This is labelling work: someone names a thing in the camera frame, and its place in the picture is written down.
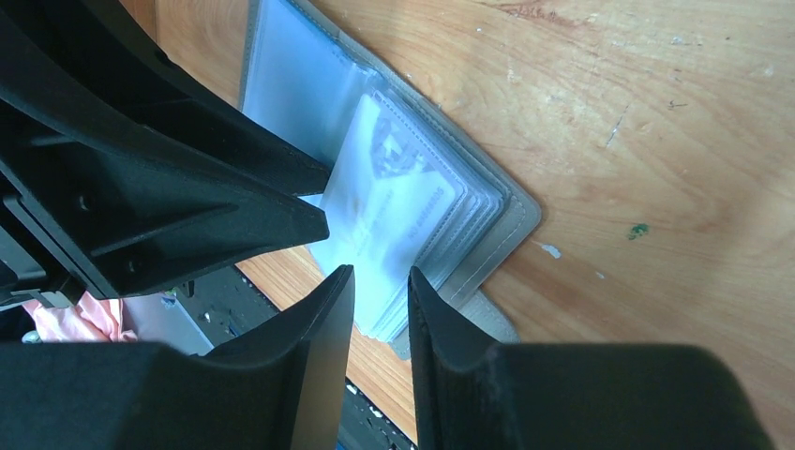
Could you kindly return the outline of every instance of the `pink fabric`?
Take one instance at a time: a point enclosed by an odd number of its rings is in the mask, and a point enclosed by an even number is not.
[[[74,307],[44,307],[37,300],[23,307],[44,342],[134,342],[135,332],[122,327],[121,299],[97,300],[84,293]]]

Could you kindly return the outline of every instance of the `paint stain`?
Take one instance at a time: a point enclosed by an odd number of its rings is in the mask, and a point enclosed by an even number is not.
[[[632,227],[629,230],[629,233],[626,235],[626,238],[630,241],[634,241],[638,239],[640,236],[645,236],[649,234],[649,225],[645,223],[639,223],[638,225]]]
[[[560,250],[558,250],[555,246],[551,246],[549,244],[539,244],[541,249],[543,249],[546,253],[552,255],[552,258],[559,260],[563,255]]]
[[[516,84],[521,81],[521,75],[517,75],[517,73],[512,69],[508,69],[508,74],[505,77],[509,83]]]

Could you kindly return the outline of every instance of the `green paint spot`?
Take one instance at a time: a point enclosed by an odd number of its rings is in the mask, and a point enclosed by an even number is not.
[[[634,241],[645,234],[649,234],[649,225],[646,225],[645,223],[639,223],[638,225],[632,227],[632,229],[629,231],[629,234],[626,235],[626,238],[630,241]]]

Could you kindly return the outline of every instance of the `black plastic part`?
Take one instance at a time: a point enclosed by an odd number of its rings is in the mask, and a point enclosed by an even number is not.
[[[278,314],[276,305],[237,267],[196,278],[195,284],[192,297],[177,292],[177,300],[214,346]],[[337,441],[345,450],[412,450],[412,442],[350,380],[342,398]]]
[[[0,53],[0,245],[23,259],[0,265],[0,305],[64,278],[96,298],[154,293],[328,236],[295,198],[328,169],[203,88],[118,2],[2,0]]]
[[[423,450],[773,448],[714,356],[682,345],[503,345],[414,268],[412,373]]]
[[[204,358],[159,344],[0,346],[0,448],[331,449],[353,268]]]

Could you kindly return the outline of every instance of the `wood grain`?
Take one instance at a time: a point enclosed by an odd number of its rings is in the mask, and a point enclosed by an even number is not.
[[[158,16],[155,0],[119,0],[129,15],[155,42],[158,41]]]
[[[245,3],[158,3],[161,45],[228,101]],[[795,448],[795,3],[318,6],[542,203],[485,285],[525,340],[707,347]],[[240,267],[283,307],[319,281],[302,249]],[[407,364],[354,335],[349,377],[415,438]]]

